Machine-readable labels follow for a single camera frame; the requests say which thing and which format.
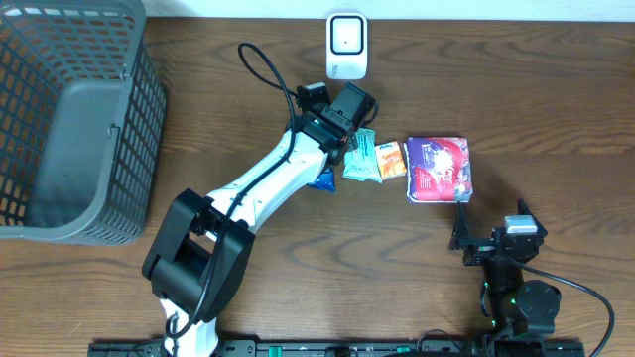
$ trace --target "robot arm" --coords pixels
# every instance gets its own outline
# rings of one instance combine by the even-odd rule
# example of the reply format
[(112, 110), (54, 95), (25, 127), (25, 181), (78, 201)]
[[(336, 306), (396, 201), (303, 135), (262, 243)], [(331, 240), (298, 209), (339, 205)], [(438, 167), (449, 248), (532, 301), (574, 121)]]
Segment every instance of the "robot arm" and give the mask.
[[(201, 197), (187, 189), (172, 203), (143, 265), (153, 293), (161, 299), (171, 330), (180, 330), (195, 310), (209, 274), (209, 293), (198, 321), (188, 332), (164, 347), (175, 357), (208, 357), (218, 344), (215, 322), (238, 290), (247, 268), (255, 233), (295, 191), (314, 181), (327, 165), (337, 165), (349, 140), (375, 100), (347, 83), (331, 104), (323, 83), (299, 87), (303, 114), (296, 119), (296, 138), (288, 159), (264, 177), (242, 198), (229, 217), (237, 193), (278, 162), (291, 145), (291, 130), (263, 160), (227, 186)], [(190, 239), (190, 233), (212, 240), (221, 229), (222, 240), (212, 253)]]

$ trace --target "orange packet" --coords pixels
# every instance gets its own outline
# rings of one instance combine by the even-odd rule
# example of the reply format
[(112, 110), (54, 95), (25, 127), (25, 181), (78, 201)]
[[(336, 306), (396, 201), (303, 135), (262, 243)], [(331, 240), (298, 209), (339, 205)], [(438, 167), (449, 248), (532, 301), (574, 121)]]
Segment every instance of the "orange packet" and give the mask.
[(377, 153), (377, 164), (379, 165), (381, 179), (397, 178), (406, 174), (406, 165), (401, 155), (399, 143), (395, 141), (377, 145), (375, 153)]

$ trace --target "snack packet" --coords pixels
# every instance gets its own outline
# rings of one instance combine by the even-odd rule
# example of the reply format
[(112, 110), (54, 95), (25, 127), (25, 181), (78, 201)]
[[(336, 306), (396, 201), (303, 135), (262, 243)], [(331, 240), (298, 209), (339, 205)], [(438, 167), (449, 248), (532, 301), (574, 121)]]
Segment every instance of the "snack packet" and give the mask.
[(355, 133), (358, 148), (344, 154), (344, 177), (348, 179), (372, 179), (381, 183), (375, 156), (375, 131), (360, 128)]
[(391, 179), (406, 174), (406, 165), (404, 158), (401, 156), (399, 143), (390, 142), (377, 145), (375, 147), (377, 154), (377, 164), (379, 165), (379, 173), (381, 179)]
[(319, 190), (335, 192), (335, 175), (333, 174), (333, 168), (324, 170), (324, 172), (321, 173), (315, 181), (307, 184), (307, 186), (317, 188)]
[(410, 138), (404, 150), (410, 202), (469, 201), (473, 187), (466, 139)]

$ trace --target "gray basket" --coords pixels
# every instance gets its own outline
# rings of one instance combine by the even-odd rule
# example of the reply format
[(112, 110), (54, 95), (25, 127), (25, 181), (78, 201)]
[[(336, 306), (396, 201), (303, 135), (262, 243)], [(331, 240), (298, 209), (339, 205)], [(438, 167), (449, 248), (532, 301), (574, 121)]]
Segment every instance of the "gray basket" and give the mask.
[(139, 236), (166, 113), (139, 0), (0, 5), (0, 238)]

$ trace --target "pink package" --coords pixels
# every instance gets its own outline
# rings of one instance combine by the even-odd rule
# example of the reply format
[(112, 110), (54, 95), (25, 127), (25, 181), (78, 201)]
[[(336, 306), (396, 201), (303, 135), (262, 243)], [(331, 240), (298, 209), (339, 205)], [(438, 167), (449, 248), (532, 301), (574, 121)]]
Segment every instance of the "pink package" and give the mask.
[(469, 202), (473, 187), (465, 138), (410, 138), (404, 149), (410, 202)]

